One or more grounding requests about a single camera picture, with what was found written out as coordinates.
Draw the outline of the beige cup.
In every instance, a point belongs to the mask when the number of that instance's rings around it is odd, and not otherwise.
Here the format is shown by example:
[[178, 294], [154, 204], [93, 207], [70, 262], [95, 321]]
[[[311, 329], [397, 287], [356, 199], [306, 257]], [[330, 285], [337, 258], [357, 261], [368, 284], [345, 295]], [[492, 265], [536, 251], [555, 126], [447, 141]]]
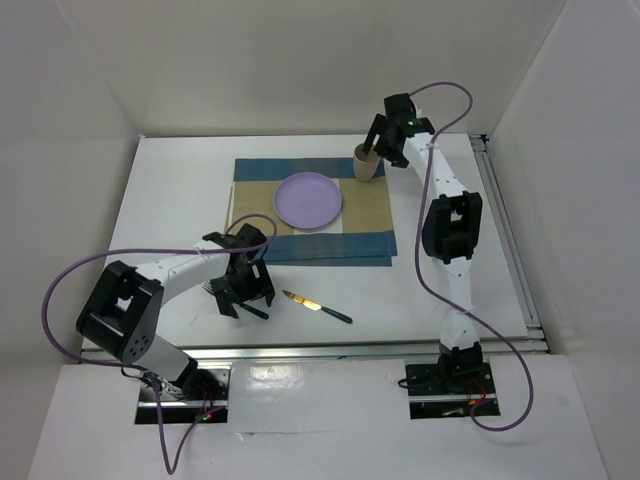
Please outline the beige cup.
[[364, 145], [359, 144], [354, 149], [353, 154], [353, 170], [355, 178], [359, 182], [363, 183], [370, 181], [376, 174], [379, 161], [380, 157], [373, 149], [365, 152]]

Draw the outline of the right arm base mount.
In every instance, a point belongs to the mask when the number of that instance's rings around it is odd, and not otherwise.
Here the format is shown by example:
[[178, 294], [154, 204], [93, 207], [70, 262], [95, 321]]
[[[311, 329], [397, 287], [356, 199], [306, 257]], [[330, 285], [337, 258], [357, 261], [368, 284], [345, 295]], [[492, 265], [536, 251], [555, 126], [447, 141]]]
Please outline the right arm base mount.
[[407, 364], [397, 386], [408, 394], [410, 418], [448, 419], [499, 416], [500, 407], [490, 365], [476, 373], [446, 380], [436, 364]]

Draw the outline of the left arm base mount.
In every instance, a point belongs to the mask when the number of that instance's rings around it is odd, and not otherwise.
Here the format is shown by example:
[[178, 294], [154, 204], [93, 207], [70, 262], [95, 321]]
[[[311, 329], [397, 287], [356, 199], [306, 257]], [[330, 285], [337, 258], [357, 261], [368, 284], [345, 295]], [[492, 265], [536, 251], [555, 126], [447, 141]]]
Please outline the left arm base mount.
[[[120, 373], [140, 383], [134, 423], [156, 425], [157, 402], [151, 377], [132, 368], [121, 368]], [[230, 380], [231, 368], [222, 365], [201, 369], [186, 390], [158, 377], [163, 422], [169, 425], [190, 424], [201, 416], [204, 424], [226, 423]]]

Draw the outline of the purple plate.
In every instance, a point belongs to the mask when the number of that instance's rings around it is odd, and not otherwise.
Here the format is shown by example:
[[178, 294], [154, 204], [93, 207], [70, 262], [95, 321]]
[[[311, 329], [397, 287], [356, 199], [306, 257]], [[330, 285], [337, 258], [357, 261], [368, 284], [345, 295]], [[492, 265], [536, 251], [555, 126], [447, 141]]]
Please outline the purple plate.
[[289, 176], [276, 188], [273, 208], [287, 225], [316, 230], [333, 222], [342, 209], [342, 193], [329, 177], [315, 172]]

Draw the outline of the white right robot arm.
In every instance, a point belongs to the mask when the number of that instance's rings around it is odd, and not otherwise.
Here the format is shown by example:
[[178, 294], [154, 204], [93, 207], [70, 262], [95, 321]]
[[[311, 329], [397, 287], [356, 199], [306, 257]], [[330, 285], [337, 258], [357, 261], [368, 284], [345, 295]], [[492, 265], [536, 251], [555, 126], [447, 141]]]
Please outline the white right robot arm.
[[419, 215], [418, 249], [431, 261], [438, 277], [436, 298], [448, 306], [441, 324], [436, 372], [408, 378], [408, 388], [438, 388], [459, 394], [473, 383], [483, 365], [480, 338], [469, 313], [472, 257], [479, 241], [483, 200], [457, 178], [434, 139], [435, 128], [420, 117], [408, 93], [384, 99], [384, 112], [374, 117], [363, 151], [411, 166], [425, 191]]

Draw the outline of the blue beige white placemat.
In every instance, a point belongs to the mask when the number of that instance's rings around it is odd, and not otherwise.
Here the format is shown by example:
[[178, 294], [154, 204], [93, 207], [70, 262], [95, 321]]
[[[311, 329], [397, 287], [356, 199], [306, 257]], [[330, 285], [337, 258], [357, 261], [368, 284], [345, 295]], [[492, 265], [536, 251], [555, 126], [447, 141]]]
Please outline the blue beige white placemat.
[[[321, 229], [287, 225], [273, 207], [277, 187], [303, 172], [328, 177], [342, 195], [340, 214]], [[398, 255], [383, 164], [371, 180], [362, 183], [349, 157], [237, 158], [225, 223], [255, 213], [277, 224], [278, 237], [264, 256], [269, 265], [389, 267]]]

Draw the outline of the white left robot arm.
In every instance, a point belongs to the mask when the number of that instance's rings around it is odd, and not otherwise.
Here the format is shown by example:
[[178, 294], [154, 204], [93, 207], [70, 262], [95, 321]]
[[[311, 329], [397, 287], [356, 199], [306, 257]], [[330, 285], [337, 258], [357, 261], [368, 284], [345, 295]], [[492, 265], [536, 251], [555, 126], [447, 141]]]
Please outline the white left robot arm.
[[261, 253], [267, 238], [249, 223], [235, 234], [212, 232], [192, 254], [177, 254], [129, 266], [107, 265], [76, 322], [77, 331], [127, 367], [144, 369], [143, 380], [161, 381], [176, 399], [220, 389], [197, 361], [157, 332], [162, 307], [207, 286], [220, 315], [237, 318], [255, 300], [272, 303], [275, 290]]

